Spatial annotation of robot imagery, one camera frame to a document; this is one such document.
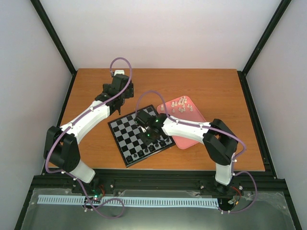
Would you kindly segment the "black rook chess piece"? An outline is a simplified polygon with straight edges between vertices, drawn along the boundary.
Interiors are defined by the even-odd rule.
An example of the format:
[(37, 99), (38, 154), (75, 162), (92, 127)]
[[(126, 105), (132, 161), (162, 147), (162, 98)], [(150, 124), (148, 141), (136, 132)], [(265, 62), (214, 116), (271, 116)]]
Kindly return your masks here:
[(127, 161), (130, 162), (130, 161), (132, 161), (132, 160), (133, 160), (133, 158), (132, 158), (131, 156), (128, 156), (128, 157), (127, 157)]

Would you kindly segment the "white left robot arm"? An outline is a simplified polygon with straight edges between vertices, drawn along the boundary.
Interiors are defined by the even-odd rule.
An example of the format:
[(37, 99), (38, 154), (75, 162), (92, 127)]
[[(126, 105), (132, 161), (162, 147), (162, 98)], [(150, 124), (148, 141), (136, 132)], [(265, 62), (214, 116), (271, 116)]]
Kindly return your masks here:
[(122, 70), (113, 73), (112, 82), (103, 84), (103, 91), (95, 97), (91, 105), (80, 115), (61, 127), (52, 126), (47, 131), (44, 158), (45, 169), (52, 163), (59, 169), (55, 172), (69, 173), (73, 178), (83, 181), (83, 187), (89, 193), (96, 192), (100, 181), (95, 178), (95, 171), (87, 166), (79, 152), (79, 144), (85, 135), (97, 124), (120, 112), (125, 100), (134, 96), (133, 83)]

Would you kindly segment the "black and grey chessboard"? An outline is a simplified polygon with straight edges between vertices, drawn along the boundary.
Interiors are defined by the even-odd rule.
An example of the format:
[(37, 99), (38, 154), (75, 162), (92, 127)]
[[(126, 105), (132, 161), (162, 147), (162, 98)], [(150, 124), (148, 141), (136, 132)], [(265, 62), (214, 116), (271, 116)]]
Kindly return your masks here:
[[(165, 141), (166, 139), (160, 137), (160, 140), (156, 140), (155, 142), (150, 144), (153, 145), (155, 148), (154, 151), (150, 151), (149, 150), (150, 145), (145, 145), (139, 137), (139, 134), (141, 133), (141, 128), (135, 124), (134, 118), (135, 118), (135, 113), (132, 112), (130, 114), (124, 115), (120, 118), (108, 122), (110, 131), (113, 135), (118, 150), (127, 168), (175, 145), (175, 141), (172, 137), (168, 137), (171, 140), (171, 143), (169, 144), (166, 143)], [(161, 141), (164, 141), (166, 145), (161, 146), (160, 145)], [(144, 155), (141, 157), (138, 156), (138, 158), (134, 158), (133, 155), (137, 154), (138, 151), (140, 150), (143, 151)], [(133, 160), (130, 162), (127, 161), (128, 156), (131, 156)]]

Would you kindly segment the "black frame post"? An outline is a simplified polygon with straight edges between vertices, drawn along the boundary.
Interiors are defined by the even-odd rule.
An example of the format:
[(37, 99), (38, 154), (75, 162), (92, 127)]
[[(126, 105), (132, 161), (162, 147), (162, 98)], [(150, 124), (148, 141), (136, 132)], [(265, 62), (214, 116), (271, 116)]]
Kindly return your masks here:
[(249, 71), (251, 70), (253, 64), (257, 60), (258, 56), (260, 55), (262, 49), (265, 47), (267, 41), (269, 40), (270, 36), (272, 35), (274, 29), (278, 25), (279, 21), (281, 20), (283, 14), (287, 10), (288, 6), (290, 5), (291, 0), (282, 0), (280, 1), (277, 9), (275, 10), (273, 16), (271, 17), (268, 25), (266, 26), (264, 32), (262, 33), (257, 45), (255, 46), (253, 52), (251, 53), (248, 61), (246, 62), (243, 70), (242, 70), (242, 77), (245, 78)]
[(60, 40), (60, 37), (58, 36), (47, 12), (45, 11), (42, 3), (40, 0), (30, 0), (32, 6), (34, 7), (37, 15), (39, 16), (41, 22), (43, 23), (46, 31), (48, 32), (51, 40), (53, 41), (55, 47), (57, 48), (60, 56), (62, 57), (67, 69), (69, 70), (70, 74), (72, 76), (75, 76), (77, 73), (77, 70), (75, 69), (62, 41)]

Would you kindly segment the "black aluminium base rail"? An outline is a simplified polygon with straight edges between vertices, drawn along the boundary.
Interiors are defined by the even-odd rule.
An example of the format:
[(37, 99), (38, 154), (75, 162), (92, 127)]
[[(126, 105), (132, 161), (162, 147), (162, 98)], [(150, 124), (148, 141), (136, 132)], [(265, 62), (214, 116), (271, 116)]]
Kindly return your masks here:
[(233, 177), (230, 185), (222, 188), (215, 182), (213, 171), (160, 171), (160, 170), (111, 170), (98, 169), (96, 176), (100, 179), (106, 194), (123, 190), (175, 190), (199, 191), (202, 196), (232, 197), (242, 187), (241, 194), (254, 192), (251, 178), (243, 173)]

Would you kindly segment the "black left frame post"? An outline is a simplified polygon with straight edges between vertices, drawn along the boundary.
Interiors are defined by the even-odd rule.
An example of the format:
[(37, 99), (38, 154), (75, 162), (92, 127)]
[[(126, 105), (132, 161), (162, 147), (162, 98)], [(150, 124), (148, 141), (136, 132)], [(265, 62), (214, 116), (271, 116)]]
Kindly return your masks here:
[(75, 76), (77, 73), (77, 70), (75, 69), (62, 41), (60, 40), (60, 37), (58, 36), (47, 12), (45, 11), (42, 3), (40, 0), (30, 0), (32, 6), (34, 7), (37, 15), (39, 16), (41, 22), (43, 23), (46, 31), (48, 32), (51, 40), (53, 41), (55, 47), (57, 48), (60, 56), (62, 57), (67, 69), (69, 70), (70, 74), (72, 76)]

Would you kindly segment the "pink plastic tray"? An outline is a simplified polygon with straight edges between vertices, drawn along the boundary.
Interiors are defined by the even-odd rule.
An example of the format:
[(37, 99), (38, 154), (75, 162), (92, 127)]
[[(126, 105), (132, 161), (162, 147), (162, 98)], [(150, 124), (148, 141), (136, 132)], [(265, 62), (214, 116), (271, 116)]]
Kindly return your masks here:
[[(187, 98), (187, 103), (182, 104), (182, 99), (183, 99), (184, 96)], [(177, 102), (178, 106), (171, 107), (172, 102)], [(178, 98), (171, 99), (170, 101), (167, 101), (165, 104), (166, 104), (166, 106), (164, 106), (164, 108), (165, 108), (165, 110), (167, 109), (167, 111), (169, 112), (170, 115), (173, 115), (173, 116), (180, 118), (180, 119), (193, 121), (193, 122), (206, 122), (206, 120), (203, 117), (203, 115), (201, 114), (201, 112), (197, 109), (195, 103), (191, 100), (190, 97), (188, 97), (186, 95), (182, 95), (182, 96), (179, 96)], [(162, 105), (163, 104), (160, 104), (156, 108), (156, 110), (159, 114), (165, 113), (165, 110), (164, 111), (161, 110)], [(193, 111), (189, 110), (190, 105), (193, 106)], [(179, 107), (185, 108), (186, 111), (184, 113), (180, 112), (178, 110)], [(179, 149), (182, 149), (182, 150), (185, 150), (185, 149), (187, 149), (187, 148), (189, 148), (189, 147), (198, 143), (197, 141), (187, 139), (187, 138), (183, 138), (183, 137), (177, 137), (177, 136), (174, 136), (173, 139), (174, 139), (177, 147)]]

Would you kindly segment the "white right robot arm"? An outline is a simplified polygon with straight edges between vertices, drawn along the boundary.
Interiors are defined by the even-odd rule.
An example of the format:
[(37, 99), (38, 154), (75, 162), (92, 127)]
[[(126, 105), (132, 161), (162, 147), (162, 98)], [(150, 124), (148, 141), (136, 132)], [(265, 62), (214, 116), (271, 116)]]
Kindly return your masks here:
[(215, 180), (229, 185), (234, 176), (236, 158), (246, 150), (240, 140), (220, 119), (212, 122), (193, 122), (161, 113), (150, 115), (137, 111), (135, 123), (141, 128), (140, 138), (149, 145), (160, 137), (182, 137), (205, 146), (210, 159), (215, 162)]

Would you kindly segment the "black right frame post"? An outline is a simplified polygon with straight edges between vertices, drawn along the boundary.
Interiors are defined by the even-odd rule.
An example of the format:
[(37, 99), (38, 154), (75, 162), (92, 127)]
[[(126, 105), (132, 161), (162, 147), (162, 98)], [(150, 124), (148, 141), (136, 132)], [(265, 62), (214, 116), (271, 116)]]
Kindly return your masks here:
[(257, 60), (258, 56), (260, 55), (262, 49), (265, 47), (267, 41), (269, 40), (270, 36), (272, 35), (274, 29), (278, 25), (279, 21), (281, 20), (283, 14), (287, 10), (288, 6), (290, 5), (291, 0), (282, 0), (280, 1), (277, 9), (275, 10), (273, 16), (271, 17), (268, 25), (266, 26), (264, 32), (262, 33), (257, 45), (255, 46), (253, 52), (251, 53), (248, 61), (246, 62), (243, 70), (242, 70), (242, 77), (245, 78), (249, 71), (251, 70), (253, 64)]

